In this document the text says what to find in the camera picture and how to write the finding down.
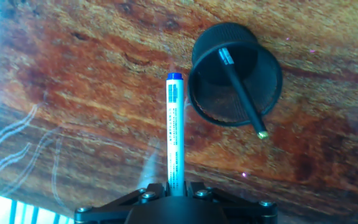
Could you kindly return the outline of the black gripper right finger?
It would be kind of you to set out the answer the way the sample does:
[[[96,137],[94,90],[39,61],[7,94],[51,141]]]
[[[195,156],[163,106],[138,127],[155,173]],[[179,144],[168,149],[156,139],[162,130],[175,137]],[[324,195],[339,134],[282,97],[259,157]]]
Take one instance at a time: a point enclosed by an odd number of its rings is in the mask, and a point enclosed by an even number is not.
[[[217,205],[230,223],[277,224],[277,204],[271,200],[251,202],[203,182],[190,182],[187,196]]]

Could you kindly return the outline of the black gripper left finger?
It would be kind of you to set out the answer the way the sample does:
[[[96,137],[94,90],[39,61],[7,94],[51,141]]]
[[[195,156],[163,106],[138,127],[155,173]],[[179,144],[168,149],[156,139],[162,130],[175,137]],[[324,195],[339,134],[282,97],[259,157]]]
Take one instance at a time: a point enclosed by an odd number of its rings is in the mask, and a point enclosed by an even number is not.
[[[74,223],[103,223],[106,221],[121,222],[130,211],[140,205],[166,197],[163,184],[149,184],[100,207],[84,205],[74,212]]]

